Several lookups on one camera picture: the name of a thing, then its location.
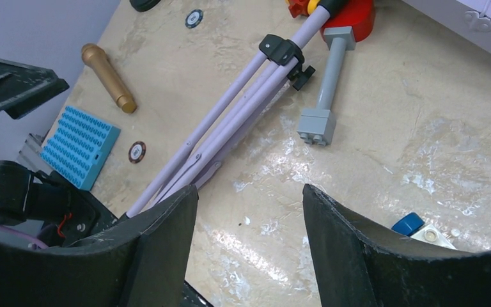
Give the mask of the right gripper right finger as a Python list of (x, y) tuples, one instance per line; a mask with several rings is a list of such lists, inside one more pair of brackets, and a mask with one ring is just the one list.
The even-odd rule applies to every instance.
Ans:
[(302, 194), (323, 306), (491, 306), (491, 250), (468, 253), (421, 242), (313, 185)]

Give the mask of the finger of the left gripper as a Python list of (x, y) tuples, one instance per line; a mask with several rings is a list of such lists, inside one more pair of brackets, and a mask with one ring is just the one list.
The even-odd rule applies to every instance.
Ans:
[(14, 120), (69, 89), (69, 84), (48, 68), (0, 59), (0, 112)]

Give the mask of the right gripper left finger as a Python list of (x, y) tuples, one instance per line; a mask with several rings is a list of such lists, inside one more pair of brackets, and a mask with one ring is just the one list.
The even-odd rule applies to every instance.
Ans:
[(198, 191), (66, 248), (0, 242), (0, 306), (180, 306)]

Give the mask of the lilac music stand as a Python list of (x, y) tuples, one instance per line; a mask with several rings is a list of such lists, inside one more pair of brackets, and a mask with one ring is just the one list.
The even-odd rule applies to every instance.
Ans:
[[(491, 1), (483, 1), (479, 7), (461, 1), (411, 1), (410, 5), (491, 53)], [(343, 55), (358, 41), (355, 26), (339, 24), (346, 14), (356, 17), (359, 10), (346, 1), (321, 1), (290, 39), (266, 36), (253, 60), (123, 218), (137, 215), (186, 185), (201, 187), (208, 181), (283, 84), (290, 80), (299, 89), (311, 77), (313, 68), (302, 68), (302, 48), (317, 31), (333, 57)]]

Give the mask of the gold microphone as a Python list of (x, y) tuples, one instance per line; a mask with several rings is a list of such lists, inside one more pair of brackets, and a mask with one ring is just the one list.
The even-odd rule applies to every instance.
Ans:
[(111, 65), (102, 48), (96, 44), (87, 43), (81, 48), (81, 59), (94, 71), (115, 104), (124, 113), (132, 114), (137, 109), (131, 92)]

